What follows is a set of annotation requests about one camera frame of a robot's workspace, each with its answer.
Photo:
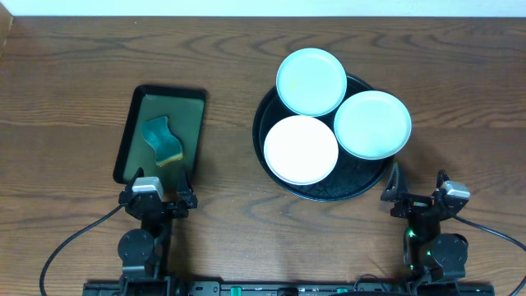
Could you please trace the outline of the green yellow sponge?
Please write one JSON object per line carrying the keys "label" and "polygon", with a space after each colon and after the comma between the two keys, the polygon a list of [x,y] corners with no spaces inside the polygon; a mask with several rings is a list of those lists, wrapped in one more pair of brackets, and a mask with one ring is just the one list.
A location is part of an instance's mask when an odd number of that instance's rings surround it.
{"label": "green yellow sponge", "polygon": [[157,166],[162,167],[183,158],[182,143],[171,133],[167,116],[142,123],[141,134],[145,142],[154,150]]}

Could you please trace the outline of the white plate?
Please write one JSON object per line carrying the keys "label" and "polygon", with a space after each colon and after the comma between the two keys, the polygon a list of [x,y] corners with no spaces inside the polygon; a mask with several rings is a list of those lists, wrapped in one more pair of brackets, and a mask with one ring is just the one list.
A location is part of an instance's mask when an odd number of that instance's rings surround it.
{"label": "white plate", "polygon": [[329,176],[339,158],[339,144],[321,120],[294,115],[269,130],[263,152],[270,171],[280,180],[303,186]]}

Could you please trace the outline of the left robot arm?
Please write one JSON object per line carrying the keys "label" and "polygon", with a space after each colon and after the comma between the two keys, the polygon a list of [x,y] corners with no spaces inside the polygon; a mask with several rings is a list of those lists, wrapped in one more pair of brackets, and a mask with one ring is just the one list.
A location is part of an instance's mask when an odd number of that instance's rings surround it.
{"label": "left robot arm", "polygon": [[184,219],[197,208],[197,198],[187,172],[179,174],[177,201],[164,201],[157,177],[146,177],[139,168],[119,194],[118,203],[141,222],[139,229],[126,232],[118,243],[122,260],[119,292],[122,295],[179,295],[185,284],[168,272],[168,254],[173,221]]}

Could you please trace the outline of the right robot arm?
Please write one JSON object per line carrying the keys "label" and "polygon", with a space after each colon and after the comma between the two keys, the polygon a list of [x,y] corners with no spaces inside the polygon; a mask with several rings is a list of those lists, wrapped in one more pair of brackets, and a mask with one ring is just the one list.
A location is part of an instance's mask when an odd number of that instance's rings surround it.
{"label": "right robot arm", "polygon": [[403,238],[404,264],[412,272],[408,278],[412,289],[465,277],[468,241],[460,234],[443,233],[441,222],[458,214],[470,196],[467,186],[451,180],[444,170],[438,172],[431,195],[412,194],[401,167],[393,164],[381,200],[394,204],[391,216],[408,221]]}

